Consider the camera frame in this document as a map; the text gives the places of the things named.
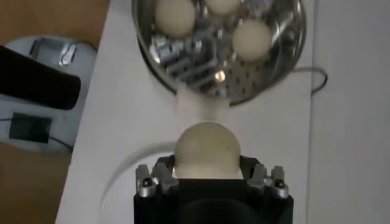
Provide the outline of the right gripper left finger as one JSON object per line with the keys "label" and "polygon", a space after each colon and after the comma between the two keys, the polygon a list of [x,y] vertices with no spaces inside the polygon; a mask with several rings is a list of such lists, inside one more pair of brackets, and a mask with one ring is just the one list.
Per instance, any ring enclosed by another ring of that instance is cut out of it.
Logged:
{"label": "right gripper left finger", "polygon": [[146,164],[136,168],[136,194],[142,198],[154,197],[158,191],[167,194],[177,189],[179,180],[173,176],[174,155],[160,157],[155,163],[152,173]]}

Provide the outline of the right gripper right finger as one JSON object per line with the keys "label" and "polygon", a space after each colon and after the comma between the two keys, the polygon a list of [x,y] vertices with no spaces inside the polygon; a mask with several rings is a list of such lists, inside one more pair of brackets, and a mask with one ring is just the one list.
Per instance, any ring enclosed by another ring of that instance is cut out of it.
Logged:
{"label": "right gripper right finger", "polygon": [[239,168],[247,184],[261,194],[268,188],[275,198],[289,197],[289,187],[285,183],[285,171],[282,166],[275,166],[268,175],[267,168],[259,160],[240,156]]}

